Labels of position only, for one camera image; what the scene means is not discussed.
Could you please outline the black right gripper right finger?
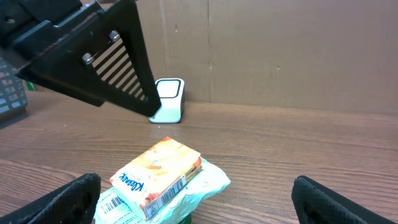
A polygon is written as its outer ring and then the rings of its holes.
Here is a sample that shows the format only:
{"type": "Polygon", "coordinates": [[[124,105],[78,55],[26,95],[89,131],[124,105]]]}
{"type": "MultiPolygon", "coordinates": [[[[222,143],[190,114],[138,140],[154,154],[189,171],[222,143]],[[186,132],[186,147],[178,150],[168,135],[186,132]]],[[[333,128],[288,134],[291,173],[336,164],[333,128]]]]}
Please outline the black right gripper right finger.
{"type": "Polygon", "coordinates": [[[395,224],[304,175],[291,197],[301,224],[395,224]]]}

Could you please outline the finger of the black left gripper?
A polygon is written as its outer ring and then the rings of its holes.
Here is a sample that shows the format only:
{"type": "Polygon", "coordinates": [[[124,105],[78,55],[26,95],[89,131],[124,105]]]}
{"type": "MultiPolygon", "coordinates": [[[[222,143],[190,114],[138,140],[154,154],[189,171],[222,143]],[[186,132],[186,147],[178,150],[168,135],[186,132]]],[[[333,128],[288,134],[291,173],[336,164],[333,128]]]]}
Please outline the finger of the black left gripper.
{"type": "Polygon", "coordinates": [[[109,102],[146,117],[160,108],[135,1],[104,10],[91,2],[62,22],[62,85],[66,95],[101,106],[109,102]]]}

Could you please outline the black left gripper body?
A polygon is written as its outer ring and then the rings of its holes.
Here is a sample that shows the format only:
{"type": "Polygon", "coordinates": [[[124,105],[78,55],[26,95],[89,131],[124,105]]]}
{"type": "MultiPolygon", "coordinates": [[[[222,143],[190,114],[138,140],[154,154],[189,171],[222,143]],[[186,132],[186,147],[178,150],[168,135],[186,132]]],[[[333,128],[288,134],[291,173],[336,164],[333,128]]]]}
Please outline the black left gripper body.
{"type": "Polygon", "coordinates": [[[101,106],[88,23],[102,14],[96,1],[1,1],[1,56],[19,78],[101,106]]]}

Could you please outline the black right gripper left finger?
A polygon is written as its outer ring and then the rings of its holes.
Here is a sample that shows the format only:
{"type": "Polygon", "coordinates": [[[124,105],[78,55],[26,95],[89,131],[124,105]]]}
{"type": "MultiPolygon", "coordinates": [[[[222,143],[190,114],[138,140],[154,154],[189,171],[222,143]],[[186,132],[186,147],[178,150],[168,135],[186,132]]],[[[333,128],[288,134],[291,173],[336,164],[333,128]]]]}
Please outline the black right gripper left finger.
{"type": "Polygon", "coordinates": [[[101,193],[101,177],[89,173],[3,217],[5,224],[90,224],[101,193]]]}

